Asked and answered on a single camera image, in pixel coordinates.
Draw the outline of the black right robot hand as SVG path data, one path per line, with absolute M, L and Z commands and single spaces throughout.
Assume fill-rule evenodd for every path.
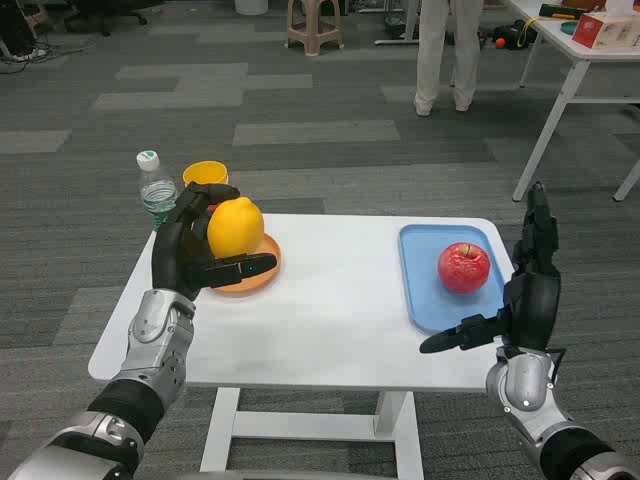
M 493 317 L 473 315 L 430 336 L 419 351 L 431 354 L 456 347 L 465 351 L 497 337 L 515 347 L 544 351 L 559 306 L 561 275 L 553 263 L 558 249 L 557 220 L 551 215 L 544 186 L 536 182 L 527 194 L 522 236 L 514 246 L 516 269 L 504 286 L 504 306 Z

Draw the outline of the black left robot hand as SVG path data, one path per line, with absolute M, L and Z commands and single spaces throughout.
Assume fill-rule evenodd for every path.
M 241 283 L 278 266 L 271 253 L 222 257 L 211 252 L 204 222 L 208 207 L 240 197 L 226 184 L 190 183 L 158 227 L 152 250 L 152 287 L 175 291 L 189 300 L 203 288 Z

